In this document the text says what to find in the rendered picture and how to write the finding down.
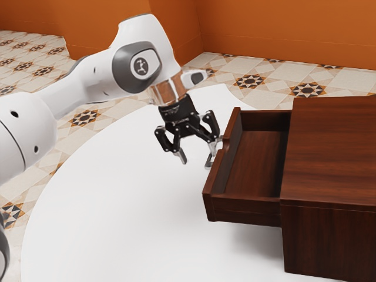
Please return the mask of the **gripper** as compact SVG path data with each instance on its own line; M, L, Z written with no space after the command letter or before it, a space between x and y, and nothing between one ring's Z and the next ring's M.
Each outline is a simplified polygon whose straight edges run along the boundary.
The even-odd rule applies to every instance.
M209 156L204 167L212 167L217 155L217 144L222 141L220 127L212 110L198 114L190 96L185 96L177 103L159 106L159 113L164 126L155 129L155 136L165 152L172 152L185 165L187 157L180 147L180 138L195 135L204 140L209 147ZM166 130L174 135L173 142L166 136Z

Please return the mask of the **dark wooden drawer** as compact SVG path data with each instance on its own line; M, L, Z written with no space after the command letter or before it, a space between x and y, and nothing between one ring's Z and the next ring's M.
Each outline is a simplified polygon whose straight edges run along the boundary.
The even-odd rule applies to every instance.
M290 110L234 108L203 189L209 221L279 227Z

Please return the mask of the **dark wooden cabinet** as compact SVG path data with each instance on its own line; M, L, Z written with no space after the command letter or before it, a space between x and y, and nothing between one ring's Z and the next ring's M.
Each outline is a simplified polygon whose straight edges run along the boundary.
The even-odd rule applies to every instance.
M376 282L376 96L294 101L280 203L287 272Z

